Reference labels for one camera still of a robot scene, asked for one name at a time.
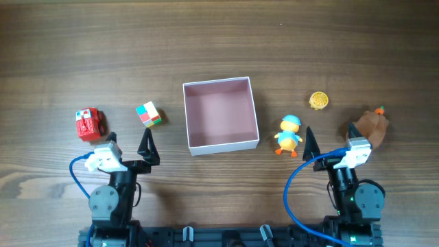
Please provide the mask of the white box pink interior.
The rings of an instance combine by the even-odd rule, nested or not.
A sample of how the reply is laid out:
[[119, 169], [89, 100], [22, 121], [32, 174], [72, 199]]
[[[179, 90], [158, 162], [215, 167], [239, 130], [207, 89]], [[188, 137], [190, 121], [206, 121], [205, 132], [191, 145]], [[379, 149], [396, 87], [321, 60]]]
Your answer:
[[191, 155], [257, 147], [259, 128], [248, 76], [188, 82], [182, 89]]

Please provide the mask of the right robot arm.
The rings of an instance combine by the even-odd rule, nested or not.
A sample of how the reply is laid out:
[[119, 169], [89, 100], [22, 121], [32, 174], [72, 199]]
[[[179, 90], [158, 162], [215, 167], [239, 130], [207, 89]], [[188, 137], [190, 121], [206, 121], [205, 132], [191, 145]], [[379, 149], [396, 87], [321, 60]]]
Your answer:
[[385, 190], [370, 179], [357, 178], [355, 168], [363, 165], [372, 152], [372, 144], [353, 123], [348, 125], [347, 151], [323, 157], [310, 127], [306, 129], [304, 161], [315, 159], [313, 170], [329, 175], [327, 190], [336, 216], [326, 216], [323, 233], [351, 246], [382, 246], [378, 222], [385, 204]]

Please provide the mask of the multicolour puzzle cube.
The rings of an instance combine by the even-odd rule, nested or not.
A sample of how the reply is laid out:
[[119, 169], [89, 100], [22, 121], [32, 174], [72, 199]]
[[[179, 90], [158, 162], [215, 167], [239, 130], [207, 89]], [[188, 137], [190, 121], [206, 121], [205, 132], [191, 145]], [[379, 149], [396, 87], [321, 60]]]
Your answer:
[[161, 116], [159, 115], [153, 102], [145, 103], [144, 105], [138, 106], [136, 108], [137, 115], [143, 124], [150, 128], [161, 122]]

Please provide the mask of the red toy fire truck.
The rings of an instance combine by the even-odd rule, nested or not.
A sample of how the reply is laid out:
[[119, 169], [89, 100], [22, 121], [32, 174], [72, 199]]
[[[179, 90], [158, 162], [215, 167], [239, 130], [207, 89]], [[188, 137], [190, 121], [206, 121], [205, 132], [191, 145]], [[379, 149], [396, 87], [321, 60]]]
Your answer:
[[78, 137], [88, 142], [100, 139], [105, 133], [103, 119], [103, 112], [94, 107], [77, 111], [75, 125]]

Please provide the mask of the yellow duck toy blue hat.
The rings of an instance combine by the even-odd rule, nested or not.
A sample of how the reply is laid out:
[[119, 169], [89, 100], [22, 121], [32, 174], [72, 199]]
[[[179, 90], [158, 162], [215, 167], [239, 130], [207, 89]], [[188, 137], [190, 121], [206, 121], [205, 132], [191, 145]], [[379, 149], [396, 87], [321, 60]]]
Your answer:
[[276, 154], [281, 155], [283, 151], [291, 152], [291, 157], [297, 157], [295, 151], [299, 143], [303, 142], [303, 139], [297, 135], [301, 126], [300, 119], [295, 115], [286, 115], [282, 118], [280, 124], [281, 132], [278, 132], [274, 138], [277, 139], [279, 149], [275, 151]]

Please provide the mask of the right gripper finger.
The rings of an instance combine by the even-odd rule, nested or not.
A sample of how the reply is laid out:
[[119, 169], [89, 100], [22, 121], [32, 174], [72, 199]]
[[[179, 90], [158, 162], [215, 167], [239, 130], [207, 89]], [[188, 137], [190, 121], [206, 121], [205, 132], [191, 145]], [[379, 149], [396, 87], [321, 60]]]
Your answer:
[[353, 139], [353, 138], [359, 138], [359, 137], [363, 137], [363, 135], [355, 127], [355, 124], [353, 122], [350, 122], [348, 124], [347, 139]]
[[316, 138], [313, 134], [312, 129], [308, 126], [306, 128], [305, 148], [302, 159], [303, 161], [310, 161], [311, 159], [320, 155], [320, 148], [317, 144]]

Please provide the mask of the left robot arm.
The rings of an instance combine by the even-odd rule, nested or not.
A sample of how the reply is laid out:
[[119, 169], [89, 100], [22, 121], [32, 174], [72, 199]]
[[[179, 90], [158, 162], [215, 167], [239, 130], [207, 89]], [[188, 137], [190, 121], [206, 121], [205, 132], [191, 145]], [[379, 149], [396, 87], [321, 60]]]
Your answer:
[[107, 185], [96, 188], [89, 196], [92, 225], [88, 230], [86, 246], [152, 246], [151, 237], [143, 230], [140, 221], [132, 219], [132, 210], [139, 203], [135, 193], [141, 193], [137, 182], [139, 174], [149, 174], [160, 164], [152, 132], [146, 128], [137, 153], [140, 160], [123, 161], [122, 151], [111, 132], [87, 158], [90, 171], [98, 169], [110, 175]]

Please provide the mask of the brown plush toy with carrot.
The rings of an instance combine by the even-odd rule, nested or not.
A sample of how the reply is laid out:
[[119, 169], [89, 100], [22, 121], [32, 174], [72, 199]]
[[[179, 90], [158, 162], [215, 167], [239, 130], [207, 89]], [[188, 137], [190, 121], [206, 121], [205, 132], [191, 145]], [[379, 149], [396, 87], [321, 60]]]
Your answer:
[[369, 141], [372, 150], [376, 150], [382, 144], [389, 124], [384, 116], [383, 107], [374, 111], [366, 110], [357, 121], [353, 122], [359, 133]]

